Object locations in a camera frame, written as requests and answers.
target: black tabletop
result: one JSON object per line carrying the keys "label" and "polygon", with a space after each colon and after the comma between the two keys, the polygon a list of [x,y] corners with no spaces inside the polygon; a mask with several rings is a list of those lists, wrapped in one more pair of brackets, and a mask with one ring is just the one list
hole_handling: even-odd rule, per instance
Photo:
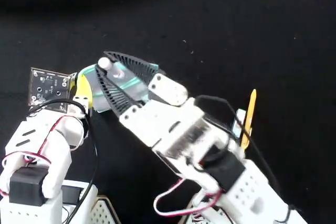
{"label": "black tabletop", "polygon": [[[27,111],[30,67],[72,73],[104,50],[119,51],[159,64],[191,95],[223,97],[235,108],[247,108],[256,88],[253,136],[283,199],[308,223],[334,223],[335,1],[0,0],[1,155]],[[202,106],[233,120],[221,104]],[[113,114],[92,121],[95,184],[121,221],[176,222],[152,208],[176,176]],[[67,177],[88,181],[92,153],[88,143],[78,149]],[[247,156],[257,161],[253,150]],[[160,207],[182,208],[197,189],[187,183]]]}

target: yellow object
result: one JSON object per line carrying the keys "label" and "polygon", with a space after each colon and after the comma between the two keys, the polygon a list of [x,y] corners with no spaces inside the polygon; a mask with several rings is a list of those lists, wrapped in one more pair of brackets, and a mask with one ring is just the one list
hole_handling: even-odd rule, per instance
{"label": "yellow object", "polygon": [[[249,135],[251,135],[252,133],[251,124],[252,124],[254,107],[256,105],[256,99],[257,99],[257,90],[253,89],[251,93],[250,103],[247,109],[246,122],[245,122],[245,129],[246,129],[246,132],[249,133]],[[241,139],[242,139],[242,143],[240,144],[240,146],[245,151],[249,145],[249,140],[245,134],[243,134],[243,137]]]}
{"label": "yellow object", "polygon": [[89,107],[92,107],[92,91],[91,91],[91,86],[90,83],[88,81],[88,79],[86,79],[85,75],[82,74],[81,76],[78,77],[77,79],[77,91],[76,91],[76,95],[84,95],[86,97],[88,97],[89,99]]}

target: yellow stick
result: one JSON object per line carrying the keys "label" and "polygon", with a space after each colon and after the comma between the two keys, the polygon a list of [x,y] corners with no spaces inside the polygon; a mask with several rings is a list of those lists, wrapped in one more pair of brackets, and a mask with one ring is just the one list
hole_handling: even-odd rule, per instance
{"label": "yellow stick", "polygon": [[[246,122],[245,122],[245,129],[246,132],[251,133],[251,124],[253,118],[254,107],[256,105],[257,99],[257,90],[253,89],[251,93],[250,103],[248,105],[247,113],[246,113]],[[245,151],[249,145],[249,140],[245,134],[243,134],[242,143],[240,144],[241,148]]]}

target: white wire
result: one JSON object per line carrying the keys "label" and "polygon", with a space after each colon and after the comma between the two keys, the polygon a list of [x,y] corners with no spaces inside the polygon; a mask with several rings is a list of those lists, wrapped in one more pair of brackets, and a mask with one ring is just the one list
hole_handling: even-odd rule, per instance
{"label": "white wire", "polygon": [[158,201],[163,198],[164,196],[170,194],[172,191],[174,191],[175,189],[177,189],[183,182],[185,182],[185,179],[182,178],[180,179],[174,186],[172,186],[168,191],[165,191],[164,193],[159,194],[153,202],[153,208],[155,210],[155,212],[158,215],[161,216],[165,216],[165,217],[174,217],[174,216],[182,216],[182,215],[190,215],[190,214],[194,214],[196,212],[201,212],[209,207],[212,207],[216,204],[216,202],[219,200],[222,192],[218,191],[215,199],[213,199],[211,202],[209,202],[209,204],[207,206],[201,206],[201,207],[193,207],[193,208],[189,208],[189,209],[183,209],[183,210],[176,210],[176,211],[170,211],[170,212],[161,212],[157,209],[157,203]]}

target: black cable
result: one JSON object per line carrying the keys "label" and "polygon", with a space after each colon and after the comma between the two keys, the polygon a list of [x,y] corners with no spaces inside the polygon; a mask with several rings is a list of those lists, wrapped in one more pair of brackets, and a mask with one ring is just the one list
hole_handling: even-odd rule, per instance
{"label": "black cable", "polygon": [[86,113],[86,110],[84,108],[84,106],[82,104],[80,104],[79,102],[73,101],[71,99],[54,99],[54,100],[50,100],[50,101],[46,101],[44,103],[41,103],[37,106],[32,107],[29,112],[28,112],[28,116],[39,111],[40,109],[42,109],[43,107],[50,105],[50,104],[54,104],[54,103],[68,103],[68,104],[73,104],[75,106],[77,106],[82,113],[85,115],[85,122],[88,126],[88,130],[89,130],[89,134],[90,134],[90,138],[91,138],[91,142],[93,145],[93,149],[94,149],[94,154],[95,154],[95,165],[94,165],[94,170],[93,170],[93,174],[92,174],[92,178],[89,182],[88,187],[86,188],[82,198],[79,200],[79,202],[77,203],[76,207],[74,208],[74,210],[71,212],[71,214],[67,217],[67,219],[65,220],[65,224],[69,224],[71,222],[71,220],[73,219],[73,217],[75,216],[75,214],[78,212],[80,206],[83,204],[84,200],[86,199],[86,197],[88,196],[90,189],[93,185],[93,180],[96,176],[97,170],[98,170],[98,151],[97,151],[97,141],[96,141],[96,137],[95,134],[92,130],[91,127],[91,122],[90,122],[90,116]]}
{"label": "black cable", "polygon": [[225,214],[226,218],[230,221],[231,224],[233,223],[233,220],[231,219],[230,215],[222,208],[223,213]]}
{"label": "black cable", "polygon": [[62,222],[62,224],[64,224],[66,222],[66,220],[69,218],[70,213],[64,206],[62,206],[62,208],[68,213],[67,218],[65,219],[65,221]]}
{"label": "black cable", "polygon": [[292,210],[295,210],[295,207],[293,205],[288,205],[288,211],[287,211],[287,215],[286,218],[282,221],[279,220],[275,220],[277,223],[284,223],[287,224],[289,217],[290,217],[290,213],[292,212]]}
{"label": "black cable", "polygon": [[280,194],[280,189],[279,189],[279,184],[278,184],[278,181],[277,181],[277,178],[275,177],[272,169],[270,168],[270,166],[268,165],[268,163],[266,162],[266,160],[264,159],[261,151],[258,149],[257,145],[255,144],[254,140],[252,139],[252,137],[248,134],[248,132],[246,131],[245,127],[243,126],[243,124],[240,122],[239,118],[237,117],[236,115],[236,112],[235,110],[233,109],[233,107],[231,106],[231,104],[224,98],[220,98],[220,97],[213,97],[211,95],[199,95],[195,98],[195,102],[194,104],[196,106],[198,106],[199,104],[199,101],[203,99],[203,100],[212,100],[212,101],[217,101],[217,102],[221,102],[221,103],[224,103],[225,105],[228,106],[228,108],[230,109],[231,113],[234,115],[236,121],[237,121],[237,124],[239,125],[239,127],[241,128],[241,130],[243,131],[243,133],[246,135],[247,139],[249,140],[251,146],[253,147],[253,149],[255,150],[256,154],[258,155],[260,161],[262,162],[266,172],[267,172],[267,175],[268,175],[268,178],[270,180],[270,184],[272,185],[274,191],[277,193],[277,194]]}

